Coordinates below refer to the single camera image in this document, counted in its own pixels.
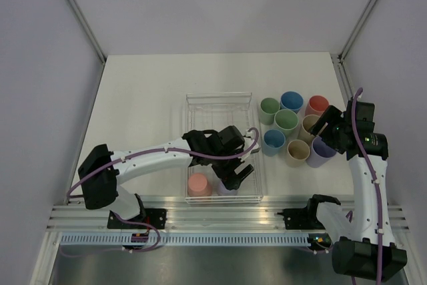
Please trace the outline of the small purple cup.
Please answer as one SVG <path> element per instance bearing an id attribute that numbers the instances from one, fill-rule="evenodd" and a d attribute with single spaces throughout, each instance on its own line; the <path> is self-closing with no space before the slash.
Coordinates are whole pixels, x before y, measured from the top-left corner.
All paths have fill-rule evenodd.
<path id="1" fill-rule="evenodd" d="M 219 181 L 217 186 L 217 194 L 219 196 L 235 196 L 238 194 L 238 190 L 229 190 L 224 186 L 222 181 Z"/>

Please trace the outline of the large purple cup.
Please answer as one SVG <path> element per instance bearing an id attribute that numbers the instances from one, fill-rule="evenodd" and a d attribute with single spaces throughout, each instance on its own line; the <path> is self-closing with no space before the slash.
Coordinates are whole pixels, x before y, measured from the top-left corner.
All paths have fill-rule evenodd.
<path id="1" fill-rule="evenodd" d="M 310 156 L 307 158 L 306 163 L 311 168 L 319 168 L 329 160 L 331 160 L 337 151 L 327 146 L 321 139 L 321 137 L 316 137 L 311 142 L 310 146 Z"/>

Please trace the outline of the pink cup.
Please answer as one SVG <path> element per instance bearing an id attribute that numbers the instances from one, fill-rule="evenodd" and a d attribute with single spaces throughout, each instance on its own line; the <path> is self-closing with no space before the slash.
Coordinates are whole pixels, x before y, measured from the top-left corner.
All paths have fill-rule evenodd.
<path id="1" fill-rule="evenodd" d="M 187 192 L 190 197 L 210 196 L 212 187 L 202 173 L 194 173 L 187 180 Z"/>
<path id="2" fill-rule="evenodd" d="M 329 107 L 329 101 L 322 95 L 314 95 L 308 100 L 304 115 L 321 116 Z"/>

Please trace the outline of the beige cup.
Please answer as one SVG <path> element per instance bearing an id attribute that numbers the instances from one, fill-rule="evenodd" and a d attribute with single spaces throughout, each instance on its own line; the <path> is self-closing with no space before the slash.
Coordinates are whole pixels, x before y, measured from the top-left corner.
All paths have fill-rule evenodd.
<path id="1" fill-rule="evenodd" d="M 309 145 L 300 139 L 292 140 L 286 150 L 286 163 L 291 168 L 302 166 L 310 156 Z"/>
<path id="2" fill-rule="evenodd" d="M 311 144 L 315 136 L 310 133 L 310 129 L 317 123 L 319 118 L 318 115 L 307 115 L 304 117 L 298 133 L 299 140 L 306 142 L 308 145 Z"/>

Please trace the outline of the pink cup front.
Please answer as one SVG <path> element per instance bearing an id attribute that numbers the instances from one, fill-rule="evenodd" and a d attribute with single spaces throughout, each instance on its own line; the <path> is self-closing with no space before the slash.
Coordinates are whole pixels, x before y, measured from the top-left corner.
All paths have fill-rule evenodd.
<path id="1" fill-rule="evenodd" d="M 190 197 L 210 196 L 212 187 L 202 173 L 194 173 L 187 180 L 187 192 Z"/>

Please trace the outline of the light blue cup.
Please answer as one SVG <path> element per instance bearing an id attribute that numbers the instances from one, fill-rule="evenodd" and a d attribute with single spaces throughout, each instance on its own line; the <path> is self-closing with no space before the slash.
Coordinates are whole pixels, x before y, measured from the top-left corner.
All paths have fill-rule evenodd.
<path id="1" fill-rule="evenodd" d="M 285 146 L 286 137 L 277 129 L 269 129 L 262 138 L 262 152 L 265 156 L 272 157 Z"/>

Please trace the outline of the green cup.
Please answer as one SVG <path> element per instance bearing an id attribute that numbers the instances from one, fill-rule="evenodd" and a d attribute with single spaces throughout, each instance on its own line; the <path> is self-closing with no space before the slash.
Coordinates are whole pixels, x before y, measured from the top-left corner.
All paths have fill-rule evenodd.
<path id="1" fill-rule="evenodd" d="M 259 119 L 264 125 L 272 125 L 274 122 L 275 114 L 280 110 L 280 103 L 278 100 L 267 97 L 260 103 Z"/>
<path id="2" fill-rule="evenodd" d="M 298 115 L 289 109 L 281 109 L 274 116 L 274 126 L 286 137 L 290 137 L 299 124 Z"/>

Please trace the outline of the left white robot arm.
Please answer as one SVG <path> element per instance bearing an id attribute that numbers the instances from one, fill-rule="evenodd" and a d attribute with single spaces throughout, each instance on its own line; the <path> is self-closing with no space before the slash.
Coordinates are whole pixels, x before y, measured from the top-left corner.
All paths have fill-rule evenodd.
<path id="1" fill-rule="evenodd" d="M 86 209 L 107 209 L 138 229 L 145 223 L 143 203 L 122 184 L 170 168 L 209 166 L 226 190 L 237 190 L 254 171 L 253 165 L 244 162 L 259 150 L 259 136 L 254 127 L 241 133 L 229 125 L 221 131 L 193 129 L 181 138 L 138 151 L 113 152 L 101 144 L 78 168 L 79 181 L 74 186 L 81 188 Z"/>

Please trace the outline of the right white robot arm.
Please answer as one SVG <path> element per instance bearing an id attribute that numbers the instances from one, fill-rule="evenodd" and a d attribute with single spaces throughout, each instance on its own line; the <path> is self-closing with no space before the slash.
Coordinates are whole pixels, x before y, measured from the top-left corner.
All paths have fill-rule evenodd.
<path id="1" fill-rule="evenodd" d="M 337 274 L 388 281 L 407 264 L 407 253 L 396 245 L 386 201 L 388 140 L 374 131 L 372 103 L 351 99 L 345 111 L 330 105 L 310 128 L 329 148 L 346 155 L 354 187 L 354 211 L 347 218 L 337 198 L 315 194 L 304 219 L 324 227 L 333 245 Z"/>

